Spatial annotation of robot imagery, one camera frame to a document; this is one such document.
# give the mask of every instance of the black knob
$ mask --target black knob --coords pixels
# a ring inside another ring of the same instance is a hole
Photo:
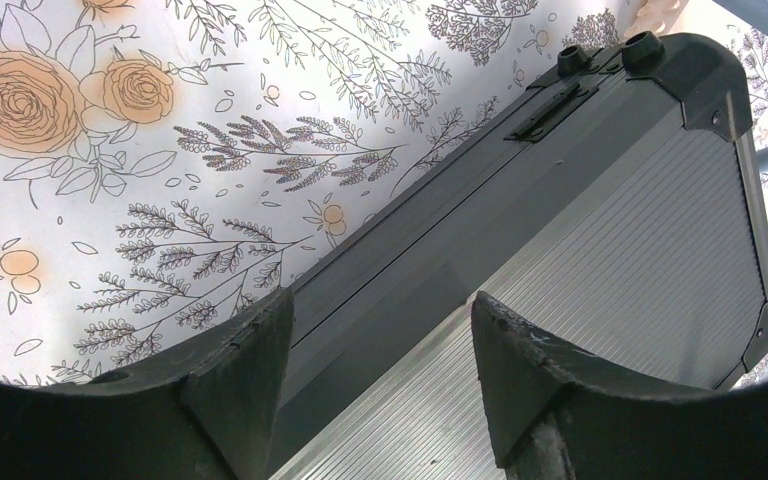
[[[584,49],[573,45],[561,50],[558,55],[558,75],[566,77],[575,75],[587,66],[590,57],[584,53]]]
[[[629,71],[644,68],[664,55],[664,43],[652,32],[638,33],[622,47],[623,66]]]

